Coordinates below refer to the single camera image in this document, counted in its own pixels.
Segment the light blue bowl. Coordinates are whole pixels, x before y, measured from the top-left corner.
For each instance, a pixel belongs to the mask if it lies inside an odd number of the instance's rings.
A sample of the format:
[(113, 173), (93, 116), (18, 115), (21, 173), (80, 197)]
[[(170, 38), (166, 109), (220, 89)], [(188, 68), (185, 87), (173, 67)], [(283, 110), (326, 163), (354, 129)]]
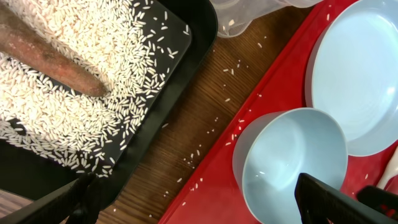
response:
[(269, 113), (238, 137), (233, 174), (247, 208), (261, 223), (300, 223), (295, 186), (307, 173), (338, 190), (348, 166), (338, 123), (314, 108)]

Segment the brown carrot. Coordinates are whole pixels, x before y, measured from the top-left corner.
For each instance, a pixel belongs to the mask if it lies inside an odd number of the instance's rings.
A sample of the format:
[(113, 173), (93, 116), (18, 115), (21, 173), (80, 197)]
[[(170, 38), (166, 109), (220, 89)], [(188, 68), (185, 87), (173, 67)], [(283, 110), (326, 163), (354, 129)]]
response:
[(1, 52), (82, 94), (100, 97), (107, 93), (99, 79), (57, 52), (3, 4)]

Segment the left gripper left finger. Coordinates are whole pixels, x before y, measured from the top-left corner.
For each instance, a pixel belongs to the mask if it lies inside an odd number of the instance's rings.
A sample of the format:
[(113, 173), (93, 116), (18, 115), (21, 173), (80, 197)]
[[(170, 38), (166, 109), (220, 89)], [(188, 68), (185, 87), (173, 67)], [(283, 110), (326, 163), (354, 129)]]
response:
[(83, 174), (36, 202), (3, 218), (1, 223), (96, 223), (101, 210), (101, 179), (94, 173)]

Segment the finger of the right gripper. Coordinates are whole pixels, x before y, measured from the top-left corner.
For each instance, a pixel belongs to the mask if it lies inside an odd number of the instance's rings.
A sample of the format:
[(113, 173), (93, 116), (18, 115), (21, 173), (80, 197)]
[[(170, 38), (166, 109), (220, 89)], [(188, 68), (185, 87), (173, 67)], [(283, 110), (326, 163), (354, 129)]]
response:
[(356, 197), (361, 203), (385, 216), (397, 218), (398, 198), (396, 194), (368, 185), (361, 189)]

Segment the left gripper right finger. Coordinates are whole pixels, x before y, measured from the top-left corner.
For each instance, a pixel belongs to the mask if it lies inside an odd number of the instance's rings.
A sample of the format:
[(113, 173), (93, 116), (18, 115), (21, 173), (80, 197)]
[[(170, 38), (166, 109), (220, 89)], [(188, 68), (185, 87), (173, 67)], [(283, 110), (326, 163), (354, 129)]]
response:
[(295, 199), (302, 223), (397, 224), (397, 218), (389, 218), (306, 173), (298, 177)]

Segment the rice grains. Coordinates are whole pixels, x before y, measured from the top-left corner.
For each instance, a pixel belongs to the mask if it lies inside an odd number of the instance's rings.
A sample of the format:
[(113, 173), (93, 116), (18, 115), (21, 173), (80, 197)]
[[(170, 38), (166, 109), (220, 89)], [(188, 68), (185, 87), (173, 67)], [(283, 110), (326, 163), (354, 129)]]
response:
[(107, 88), (85, 95), (1, 54), (1, 141), (100, 177), (138, 132), (192, 42), (158, 1), (13, 1), (4, 6)]

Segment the white plastic spoon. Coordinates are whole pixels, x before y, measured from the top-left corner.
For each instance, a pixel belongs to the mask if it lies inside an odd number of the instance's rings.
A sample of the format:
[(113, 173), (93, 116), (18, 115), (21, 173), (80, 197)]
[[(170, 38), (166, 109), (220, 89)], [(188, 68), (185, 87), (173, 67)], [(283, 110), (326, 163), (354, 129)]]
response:
[(390, 161), (388, 162), (382, 177), (377, 183), (376, 187), (384, 189), (388, 182), (397, 175), (398, 170), (398, 148), (395, 149)]

